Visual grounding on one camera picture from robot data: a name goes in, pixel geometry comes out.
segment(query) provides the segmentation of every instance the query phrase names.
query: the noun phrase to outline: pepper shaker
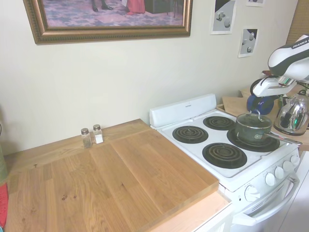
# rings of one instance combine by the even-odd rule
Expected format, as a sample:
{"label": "pepper shaker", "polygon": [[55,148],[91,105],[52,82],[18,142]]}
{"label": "pepper shaker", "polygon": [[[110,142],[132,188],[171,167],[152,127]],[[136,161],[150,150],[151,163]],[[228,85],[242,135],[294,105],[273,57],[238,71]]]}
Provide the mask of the pepper shaker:
{"label": "pepper shaker", "polygon": [[93,126],[93,133],[95,135],[96,144],[100,144],[103,142],[103,135],[101,131],[101,126],[96,124]]}
{"label": "pepper shaker", "polygon": [[91,138],[90,138],[90,133],[89,133],[88,128],[81,129],[81,133],[82,133],[84,148],[90,148],[92,146],[92,143],[91,143]]}

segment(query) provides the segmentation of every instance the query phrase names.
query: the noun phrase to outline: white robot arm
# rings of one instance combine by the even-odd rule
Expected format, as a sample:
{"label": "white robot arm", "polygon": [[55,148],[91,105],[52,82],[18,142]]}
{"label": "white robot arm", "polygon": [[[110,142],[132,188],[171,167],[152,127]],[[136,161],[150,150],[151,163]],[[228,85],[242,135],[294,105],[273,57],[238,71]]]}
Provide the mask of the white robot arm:
{"label": "white robot arm", "polygon": [[257,97],[290,92],[296,81],[309,83],[309,35],[303,35],[290,45],[274,51],[268,60],[269,70],[278,78],[262,80],[253,89]]}

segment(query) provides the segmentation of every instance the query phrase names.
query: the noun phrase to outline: saucepan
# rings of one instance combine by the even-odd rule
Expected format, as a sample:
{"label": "saucepan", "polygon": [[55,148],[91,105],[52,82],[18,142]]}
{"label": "saucepan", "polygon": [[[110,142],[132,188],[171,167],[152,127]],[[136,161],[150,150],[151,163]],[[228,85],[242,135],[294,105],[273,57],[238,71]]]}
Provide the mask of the saucepan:
{"label": "saucepan", "polygon": [[239,140],[249,144],[262,144],[268,137],[271,137],[290,144],[302,145],[301,142],[271,133],[272,121],[261,115],[258,110],[256,111],[258,114],[253,114],[250,111],[249,114],[242,114],[237,117],[235,132]]}

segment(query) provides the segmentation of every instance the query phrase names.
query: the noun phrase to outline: butcher block counter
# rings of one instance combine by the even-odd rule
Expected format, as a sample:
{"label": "butcher block counter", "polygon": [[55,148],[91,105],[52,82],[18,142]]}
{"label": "butcher block counter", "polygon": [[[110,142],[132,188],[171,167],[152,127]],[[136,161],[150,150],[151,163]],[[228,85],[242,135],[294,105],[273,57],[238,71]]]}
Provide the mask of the butcher block counter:
{"label": "butcher block counter", "polygon": [[[295,93],[298,93],[299,90],[301,89],[302,89],[301,86],[296,86],[290,93],[287,94],[287,96],[291,96]],[[249,88],[246,88],[246,89],[241,90],[241,93],[243,95],[243,98],[222,97],[224,110],[227,113],[232,114],[234,116],[248,113],[247,99],[250,96],[250,90]],[[278,111],[279,111],[279,106],[278,106],[277,101],[278,100],[275,101],[272,111],[268,115],[266,115],[269,119],[271,119],[272,122],[275,121]],[[291,135],[283,134],[277,131],[274,127],[271,129],[271,131],[282,137],[287,137],[287,138],[302,142],[303,144],[300,146],[299,150],[309,151],[309,132],[308,131],[302,136],[291,136]]]}
{"label": "butcher block counter", "polygon": [[218,180],[140,119],[6,156],[6,232],[191,232],[229,202]]}

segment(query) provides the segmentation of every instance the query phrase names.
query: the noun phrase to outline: wooden cutting board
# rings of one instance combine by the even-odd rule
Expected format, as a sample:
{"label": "wooden cutting board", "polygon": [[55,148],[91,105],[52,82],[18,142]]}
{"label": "wooden cutting board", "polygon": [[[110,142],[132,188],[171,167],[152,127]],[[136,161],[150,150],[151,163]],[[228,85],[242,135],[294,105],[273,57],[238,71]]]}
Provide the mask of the wooden cutting board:
{"label": "wooden cutting board", "polygon": [[215,177],[146,130],[16,172],[6,232],[150,231],[217,189]]}

